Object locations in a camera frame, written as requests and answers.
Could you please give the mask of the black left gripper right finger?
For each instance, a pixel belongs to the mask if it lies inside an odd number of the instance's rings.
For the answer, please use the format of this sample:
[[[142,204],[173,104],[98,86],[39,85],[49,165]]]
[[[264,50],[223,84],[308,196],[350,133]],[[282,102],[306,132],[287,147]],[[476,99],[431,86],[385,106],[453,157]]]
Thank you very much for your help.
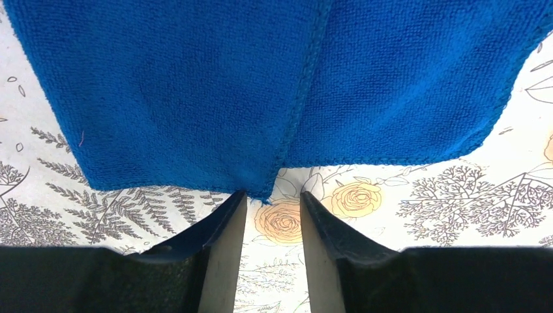
[[[313,312],[551,312],[552,250],[407,248],[397,252],[300,199]]]

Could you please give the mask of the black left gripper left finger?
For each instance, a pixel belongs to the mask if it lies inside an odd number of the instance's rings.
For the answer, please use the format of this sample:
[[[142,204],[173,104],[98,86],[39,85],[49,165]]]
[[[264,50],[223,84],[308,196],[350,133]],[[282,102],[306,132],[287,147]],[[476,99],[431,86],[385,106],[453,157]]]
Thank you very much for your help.
[[[2,247],[2,312],[232,312],[247,195],[149,250]]]

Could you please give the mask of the blue towel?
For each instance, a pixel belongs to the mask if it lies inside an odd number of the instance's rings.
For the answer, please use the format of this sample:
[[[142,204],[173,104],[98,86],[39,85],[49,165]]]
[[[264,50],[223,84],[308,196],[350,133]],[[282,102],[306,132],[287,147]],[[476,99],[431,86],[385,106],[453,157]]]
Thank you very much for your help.
[[[266,200],[282,168],[480,147],[551,1],[5,1],[90,186]]]

